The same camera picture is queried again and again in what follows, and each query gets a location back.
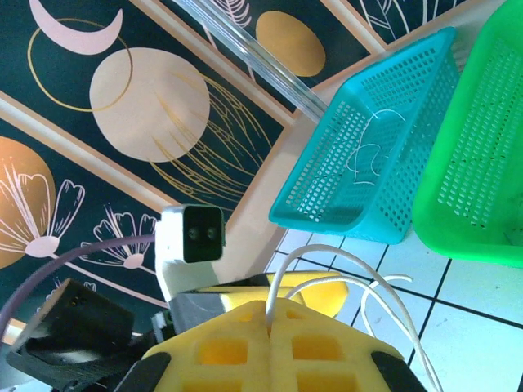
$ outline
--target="gold circle outline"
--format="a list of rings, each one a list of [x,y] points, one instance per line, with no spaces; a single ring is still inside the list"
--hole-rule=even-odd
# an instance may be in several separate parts
[[[81,22],[81,23],[86,23],[86,24],[91,25],[91,26],[99,27],[101,29],[106,27],[106,26],[104,26],[102,24],[98,24],[96,22],[91,22],[90,20],[77,19],[77,18],[60,18],[60,19],[57,19],[57,21],[59,21],[59,22]],[[67,108],[67,109],[76,110],[78,112],[84,112],[84,113],[100,112],[101,110],[108,109],[111,106],[113,106],[114,104],[116,104],[123,97],[123,95],[127,92],[127,89],[129,88],[129,85],[131,84],[131,79],[132,79],[132,71],[133,71],[132,56],[131,56],[131,51],[129,51],[129,47],[127,46],[125,41],[123,41],[123,39],[120,36],[118,36],[118,40],[123,44],[123,46],[125,47],[125,50],[127,51],[127,54],[129,55],[129,64],[131,66],[131,70],[129,72],[129,79],[127,80],[127,84],[125,85],[125,88],[123,89],[122,93],[119,96],[117,96],[116,99],[113,102],[111,102],[110,104],[108,104],[108,105],[106,105],[106,106],[104,106],[102,108],[97,108],[97,109],[79,108],[78,106],[72,106],[72,105],[66,104],[65,102],[62,102],[61,100],[56,99],[42,85],[42,82],[40,82],[40,79],[38,78],[38,75],[36,74],[36,71],[34,70],[34,66],[33,66],[33,59],[32,59],[32,56],[31,56],[31,51],[33,49],[34,39],[37,37],[37,35],[38,35],[38,33],[40,33],[40,31],[42,31],[42,29],[41,28],[37,28],[36,31],[31,36],[31,39],[29,40],[29,46],[27,48],[27,61],[29,62],[29,68],[31,70],[31,74],[33,75],[34,81],[36,82],[36,84],[38,84],[38,87],[40,87],[40,89],[43,91],[43,93],[50,100],[52,100],[54,103],[56,103],[56,104],[58,104],[60,106],[63,106],[65,108]]]

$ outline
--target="green plastic basket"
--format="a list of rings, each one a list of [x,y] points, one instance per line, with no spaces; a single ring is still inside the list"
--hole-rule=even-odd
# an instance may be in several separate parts
[[[472,50],[415,199],[431,249],[523,267],[523,1],[505,2]]]

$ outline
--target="turquoise plastic basket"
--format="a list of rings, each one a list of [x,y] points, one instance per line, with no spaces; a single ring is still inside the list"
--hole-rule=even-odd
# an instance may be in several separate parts
[[[279,193],[270,221],[400,242],[458,83],[454,37],[453,28],[443,29],[347,80]]]

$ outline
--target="camera lens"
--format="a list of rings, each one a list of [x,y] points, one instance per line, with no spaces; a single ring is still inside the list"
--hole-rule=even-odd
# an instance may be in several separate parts
[[[207,229],[207,238],[209,238],[210,240],[214,240],[214,239],[216,239],[216,236],[217,236],[217,230],[214,227],[209,227]]]
[[[199,237],[199,231],[198,231],[198,229],[193,227],[192,229],[189,229],[189,233],[187,235],[189,235],[190,239],[192,239],[193,241],[196,241]]]

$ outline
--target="yellow foam block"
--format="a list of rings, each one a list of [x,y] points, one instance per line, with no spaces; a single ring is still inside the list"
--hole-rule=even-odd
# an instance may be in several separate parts
[[[202,290],[203,292],[213,292],[214,288]],[[278,290],[278,296],[286,296],[290,292],[292,287],[281,287]],[[245,305],[251,301],[265,301],[269,296],[268,287],[230,287],[228,292],[221,292],[221,303],[223,304],[226,312],[229,312],[235,308],[238,308],[242,305]],[[293,301],[298,304],[305,305],[303,295],[299,292],[297,295],[293,296]]]
[[[339,272],[322,272],[322,271],[307,271],[307,272],[287,272],[281,281],[281,287],[296,287],[308,280],[317,278],[328,278],[333,276],[342,276]],[[274,275],[267,276],[269,282],[272,283]],[[345,282],[329,282],[310,286],[300,292],[305,301],[305,305],[317,312],[325,314],[329,317],[336,316],[349,295],[349,289]]]
[[[287,272],[284,275],[278,297],[285,296],[293,287],[311,279],[341,276],[338,272],[300,271]],[[268,274],[269,283],[274,280],[274,274]],[[200,292],[218,292],[226,311],[245,305],[250,301],[265,301],[269,295],[269,287],[255,286],[217,286],[199,289]],[[293,301],[325,314],[336,316],[349,295],[349,289],[344,282],[330,282],[308,287],[296,296]]]
[[[155,392],[388,392],[371,353],[391,346],[278,299],[270,331],[253,301],[156,345],[171,356]]]

